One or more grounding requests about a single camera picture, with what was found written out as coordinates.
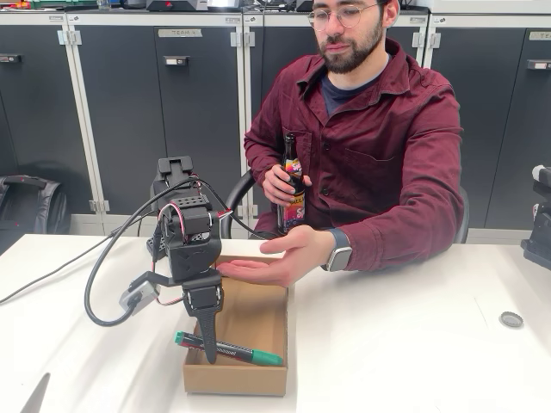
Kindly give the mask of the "person's right hand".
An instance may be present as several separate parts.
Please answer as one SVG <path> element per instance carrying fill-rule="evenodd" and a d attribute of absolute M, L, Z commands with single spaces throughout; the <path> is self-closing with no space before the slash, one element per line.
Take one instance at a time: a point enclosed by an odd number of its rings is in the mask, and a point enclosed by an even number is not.
<path fill-rule="evenodd" d="M 294 199 L 290 175 L 280 164 L 274 164 L 264 175 L 262 183 L 265 197 L 278 206 L 288 207 Z"/>

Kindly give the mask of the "person's left hand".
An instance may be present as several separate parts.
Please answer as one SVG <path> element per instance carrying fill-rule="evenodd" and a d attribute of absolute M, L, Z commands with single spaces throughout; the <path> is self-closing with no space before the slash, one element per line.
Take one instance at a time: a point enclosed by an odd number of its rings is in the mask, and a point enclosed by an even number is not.
<path fill-rule="evenodd" d="M 233 260 L 219 264 L 218 270 L 234 280 L 289 287 L 316 267 L 326 264 L 335 246 L 335 237 L 329 231 L 301 225 L 284 237 L 261 244 L 263 254 L 283 253 L 283 258 L 272 263 Z"/>

